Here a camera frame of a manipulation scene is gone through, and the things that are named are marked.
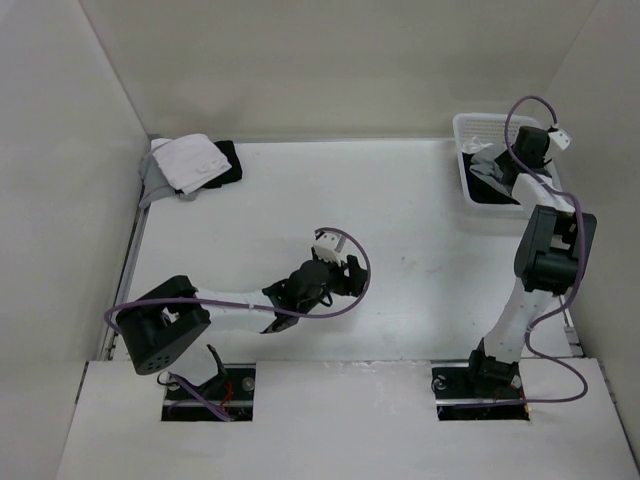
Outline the grey tank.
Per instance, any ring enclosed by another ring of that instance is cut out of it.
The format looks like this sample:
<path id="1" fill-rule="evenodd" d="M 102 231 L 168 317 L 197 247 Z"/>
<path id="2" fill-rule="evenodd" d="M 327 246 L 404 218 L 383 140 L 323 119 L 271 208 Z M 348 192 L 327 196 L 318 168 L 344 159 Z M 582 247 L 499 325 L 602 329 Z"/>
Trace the grey tank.
<path id="1" fill-rule="evenodd" d="M 505 172 L 498 163 L 498 159 L 504 155 L 506 155 L 506 160 L 510 161 L 508 152 L 500 145 L 492 145 L 481 150 L 472 156 L 470 171 L 496 191 L 510 197 L 513 183 L 507 179 Z"/>
<path id="2" fill-rule="evenodd" d="M 146 209 L 152 203 L 164 198 L 178 197 L 182 201 L 193 201 L 197 198 L 197 191 L 187 194 L 174 189 L 162 173 L 151 152 L 142 158 L 138 175 L 142 182 L 142 194 L 138 203 L 140 209 Z"/>

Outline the folded grey tank top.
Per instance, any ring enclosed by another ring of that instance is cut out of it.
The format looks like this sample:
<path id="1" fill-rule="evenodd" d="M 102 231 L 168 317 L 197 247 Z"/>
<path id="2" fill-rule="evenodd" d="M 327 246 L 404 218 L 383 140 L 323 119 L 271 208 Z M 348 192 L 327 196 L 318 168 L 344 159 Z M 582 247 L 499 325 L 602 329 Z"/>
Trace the folded grey tank top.
<path id="1" fill-rule="evenodd" d="M 178 197 L 182 201 L 193 201 L 197 198 L 197 191 L 187 194 L 174 189 L 162 173 L 151 152 L 142 158 L 138 175 L 142 182 L 142 194 L 138 203 L 140 209 L 146 209 L 152 203 L 164 198 Z"/>

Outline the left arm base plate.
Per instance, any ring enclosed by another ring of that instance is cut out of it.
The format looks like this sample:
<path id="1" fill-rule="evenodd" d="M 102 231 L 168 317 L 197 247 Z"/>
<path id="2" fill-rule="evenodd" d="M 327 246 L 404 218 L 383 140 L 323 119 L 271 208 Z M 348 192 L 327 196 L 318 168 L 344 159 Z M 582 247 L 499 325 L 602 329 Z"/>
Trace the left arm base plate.
<path id="1" fill-rule="evenodd" d="M 214 391 L 204 394 L 211 403 L 224 410 L 232 422 L 253 420 L 256 381 L 255 364 L 228 364 L 228 377 Z M 164 388 L 161 420 L 164 422 L 221 422 L 215 414 L 180 387 L 167 372 L 157 375 L 156 383 Z"/>

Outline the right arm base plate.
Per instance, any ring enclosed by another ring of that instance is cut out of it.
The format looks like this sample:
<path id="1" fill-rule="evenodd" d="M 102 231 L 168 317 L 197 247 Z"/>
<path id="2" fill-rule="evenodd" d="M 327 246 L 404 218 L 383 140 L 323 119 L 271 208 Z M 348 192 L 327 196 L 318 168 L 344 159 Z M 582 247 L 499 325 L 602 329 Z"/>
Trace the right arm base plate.
<path id="1" fill-rule="evenodd" d="M 472 382 L 464 364 L 432 367 L 431 389 L 441 421 L 529 421 L 519 377 L 509 386 L 490 381 Z"/>

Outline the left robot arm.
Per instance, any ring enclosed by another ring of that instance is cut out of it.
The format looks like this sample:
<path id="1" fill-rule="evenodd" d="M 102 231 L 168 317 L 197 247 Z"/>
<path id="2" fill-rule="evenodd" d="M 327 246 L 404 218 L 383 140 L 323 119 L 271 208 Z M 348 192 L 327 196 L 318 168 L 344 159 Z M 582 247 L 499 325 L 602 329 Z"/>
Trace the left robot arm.
<path id="1" fill-rule="evenodd" d="M 355 306 L 325 314 L 313 310 L 331 307 L 336 296 L 361 302 L 370 285 L 370 266 L 366 257 L 321 256 L 313 250 L 312 258 L 288 277 L 244 294 L 206 294 L 188 276 L 176 275 L 138 300 L 121 305 L 113 313 L 115 325 L 137 374 L 165 372 L 171 385 L 207 400 L 219 395 L 226 381 L 224 364 L 213 345 L 207 350 L 216 367 L 201 364 L 191 374 L 171 368 L 207 329 L 267 335 L 292 328 L 302 319 L 342 315 Z"/>

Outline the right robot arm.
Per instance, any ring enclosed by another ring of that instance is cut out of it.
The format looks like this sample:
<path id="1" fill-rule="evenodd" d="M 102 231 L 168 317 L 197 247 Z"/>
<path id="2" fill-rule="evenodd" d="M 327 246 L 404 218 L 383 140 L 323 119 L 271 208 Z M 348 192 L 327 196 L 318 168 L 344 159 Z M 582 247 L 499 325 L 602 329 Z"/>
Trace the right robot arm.
<path id="1" fill-rule="evenodd" d="M 549 150 L 569 138 L 559 129 L 519 128 L 494 160 L 498 184 L 528 215 L 514 259 L 515 284 L 494 327 L 480 340 L 464 370 L 466 388 L 479 398 L 501 397 L 514 386 L 533 329 L 550 318 L 552 300 L 577 292 L 586 272 L 597 220 L 575 196 L 553 185 Z"/>

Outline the black tank top in basket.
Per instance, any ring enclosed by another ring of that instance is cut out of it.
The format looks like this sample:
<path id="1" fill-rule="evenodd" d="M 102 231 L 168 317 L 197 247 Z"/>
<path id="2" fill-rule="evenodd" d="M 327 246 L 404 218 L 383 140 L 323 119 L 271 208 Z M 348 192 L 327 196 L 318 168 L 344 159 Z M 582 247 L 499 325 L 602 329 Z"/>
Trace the black tank top in basket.
<path id="1" fill-rule="evenodd" d="M 470 154 L 463 154 L 466 185 L 471 200 L 484 205 L 516 205 L 517 202 L 514 199 L 496 191 L 470 171 L 471 158 Z"/>

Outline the white plastic basket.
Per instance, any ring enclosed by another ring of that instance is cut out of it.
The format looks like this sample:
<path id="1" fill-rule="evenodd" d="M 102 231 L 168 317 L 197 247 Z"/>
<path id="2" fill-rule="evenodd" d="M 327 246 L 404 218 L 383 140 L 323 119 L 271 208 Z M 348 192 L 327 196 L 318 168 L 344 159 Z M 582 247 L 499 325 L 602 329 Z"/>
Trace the white plastic basket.
<path id="1" fill-rule="evenodd" d="M 464 198 L 485 216 L 526 218 L 540 197 L 556 208 L 573 206 L 561 191 L 554 161 L 571 144 L 566 131 L 531 117 L 461 113 L 453 119 Z"/>

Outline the white garment in basket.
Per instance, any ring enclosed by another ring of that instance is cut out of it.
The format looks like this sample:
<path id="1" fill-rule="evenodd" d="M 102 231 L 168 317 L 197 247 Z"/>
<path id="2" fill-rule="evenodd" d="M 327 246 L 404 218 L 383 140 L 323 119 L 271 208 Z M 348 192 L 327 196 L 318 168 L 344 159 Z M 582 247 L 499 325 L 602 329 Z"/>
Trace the white garment in basket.
<path id="1" fill-rule="evenodd" d="M 482 142 L 478 137 L 472 137 L 462 143 L 461 152 L 464 155 L 473 156 L 492 145 L 492 142 Z"/>

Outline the folded white tank top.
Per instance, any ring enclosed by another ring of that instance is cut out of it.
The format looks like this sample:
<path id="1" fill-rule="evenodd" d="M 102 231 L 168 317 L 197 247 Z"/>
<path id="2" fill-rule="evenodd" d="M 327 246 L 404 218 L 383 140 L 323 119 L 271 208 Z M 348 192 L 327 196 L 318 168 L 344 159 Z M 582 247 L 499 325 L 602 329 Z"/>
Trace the folded white tank top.
<path id="1" fill-rule="evenodd" d="M 151 150 L 169 184 L 187 194 L 230 169 L 225 155 L 204 134 L 155 139 Z"/>

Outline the folded black tank top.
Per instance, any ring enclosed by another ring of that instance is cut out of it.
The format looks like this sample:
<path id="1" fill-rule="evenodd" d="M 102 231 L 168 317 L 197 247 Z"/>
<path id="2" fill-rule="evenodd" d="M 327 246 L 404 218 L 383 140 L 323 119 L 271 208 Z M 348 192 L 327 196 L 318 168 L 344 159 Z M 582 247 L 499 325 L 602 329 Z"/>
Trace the folded black tank top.
<path id="1" fill-rule="evenodd" d="M 215 142 L 216 147 L 225 155 L 230 169 L 216 178 L 205 183 L 203 189 L 217 189 L 225 185 L 239 182 L 243 178 L 243 169 L 236 152 L 236 147 L 231 140 L 220 140 Z"/>

